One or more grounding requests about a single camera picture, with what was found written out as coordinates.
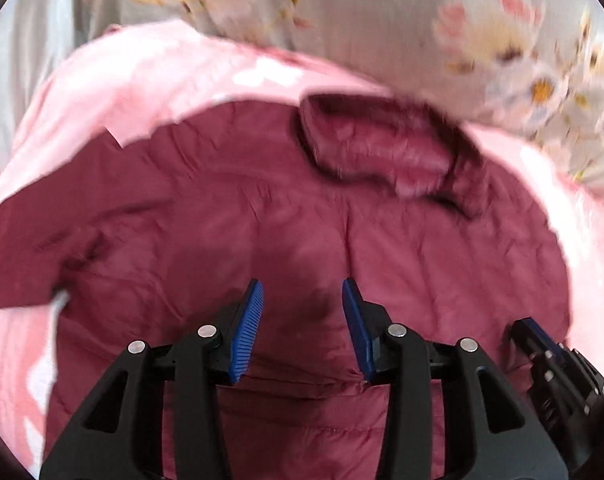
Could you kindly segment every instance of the bed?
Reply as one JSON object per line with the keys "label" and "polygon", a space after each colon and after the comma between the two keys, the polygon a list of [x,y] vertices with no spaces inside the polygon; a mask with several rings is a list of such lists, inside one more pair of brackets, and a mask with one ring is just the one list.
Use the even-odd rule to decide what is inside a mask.
{"label": "bed", "polygon": [[[604,65],[596,62],[588,72],[594,52],[604,59],[604,0],[489,0],[502,5],[495,10],[505,14],[500,23],[522,33],[519,50],[499,52],[511,56],[506,65],[495,62],[495,45],[486,51],[484,43],[456,40],[475,23],[460,16],[483,0],[8,0],[2,7],[4,1],[0,203],[62,164],[103,127],[125,144],[158,124],[242,96],[296,102],[310,89],[414,94],[472,121],[466,131],[546,210],[570,272],[570,344],[604,373]],[[32,10],[22,14],[24,6]],[[409,26],[403,18],[415,9],[429,10]],[[108,28],[166,18],[176,20]],[[28,25],[33,20],[44,27]],[[208,39],[195,29],[261,48]],[[274,46],[328,58],[359,74]],[[579,59],[568,61],[571,49]],[[114,59],[115,51],[122,63],[100,64]],[[574,64],[563,98],[556,96],[564,80],[555,56]],[[558,64],[553,70],[547,70],[550,60]],[[531,83],[512,76],[509,62],[520,61],[533,82],[539,75],[554,82],[553,91],[540,89],[549,104],[518,100]],[[158,92],[165,97],[158,100]],[[586,111],[582,97],[591,106]],[[131,126],[126,118],[133,111],[138,121]],[[570,128],[565,116],[579,127]],[[0,311],[0,436],[34,476],[55,377],[56,315],[64,303],[61,294],[49,305]]]}

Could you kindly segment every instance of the floral bedsheet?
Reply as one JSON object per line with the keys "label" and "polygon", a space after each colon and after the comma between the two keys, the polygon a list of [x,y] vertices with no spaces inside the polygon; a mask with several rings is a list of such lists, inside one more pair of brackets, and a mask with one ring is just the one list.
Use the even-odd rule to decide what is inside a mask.
{"label": "floral bedsheet", "polygon": [[598,0],[83,1],[93,36],[180,16],[205,34],[324,57],[525,137],[604,196]]}
{"label": "floral bedsheet", "polygon": [[[208,38],[178,20],[113,28],[77,49],[36,93],[0,176],[0,203],[58,168],[104,128],[125,145],[220,102],[296,104],[303,94],[319,91],[387,94],[330,63]],[[530,144],[496,128],[463,128],[546,211],[570,276],[567,343],[604,375],[604,208],[582,186],[558,176]],[[35,477],[56,379],[56,324],[67,298],[59,294],[49,305],[0,309],[0,435]]]}

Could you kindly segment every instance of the pink flower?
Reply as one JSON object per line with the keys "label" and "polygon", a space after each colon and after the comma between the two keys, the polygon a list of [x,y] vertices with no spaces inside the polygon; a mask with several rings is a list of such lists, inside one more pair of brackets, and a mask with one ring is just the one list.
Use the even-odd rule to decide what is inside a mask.
{"label": "pink flower", "polygon": [[544,21],[544,2],[447,0],[433,22],[435,39],[466,62],[503,65],[528,57]]}

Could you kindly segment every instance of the jacket sleeve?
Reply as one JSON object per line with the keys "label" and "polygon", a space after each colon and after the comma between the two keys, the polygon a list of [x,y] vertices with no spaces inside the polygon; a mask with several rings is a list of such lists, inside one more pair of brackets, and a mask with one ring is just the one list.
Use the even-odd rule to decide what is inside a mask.
{"label": "jacket sleeve", "polygon": [[147,143],[122,149],[106,132],[0,205],[0,307],[47,303],[64,266],[90,257],[99,220],[171,199]]}

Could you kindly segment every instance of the metal screw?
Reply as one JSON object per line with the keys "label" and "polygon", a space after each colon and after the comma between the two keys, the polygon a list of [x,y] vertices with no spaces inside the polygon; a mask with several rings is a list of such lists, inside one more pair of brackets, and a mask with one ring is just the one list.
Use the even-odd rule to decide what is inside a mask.
{"label": "metal screw", "polygon": [[392,335],[393,337],[404,337],[408,330],[404,325],[400,325],[399,323],[393,323],[389,325],[386,329],[388,335]]}
{"label": "metal screw", "polygon": [[128,351],[131,352],[131,354],[139,354],[141,352],[144,351],[144,349],[146,348],[146,343],[144,341],[133,341],[131,344],[128,345]]}
{"label": "metal screw", "polygon": [[213,325],[204,325],[197,330],[197,335],[200,337],[213,337],[215,334],[217,329]]}
{"label": "metal screw", "polygon": [[475,352],[478,349],[478,344],[475,339],[465,337],[460,341],[460,346],[465,352]]}

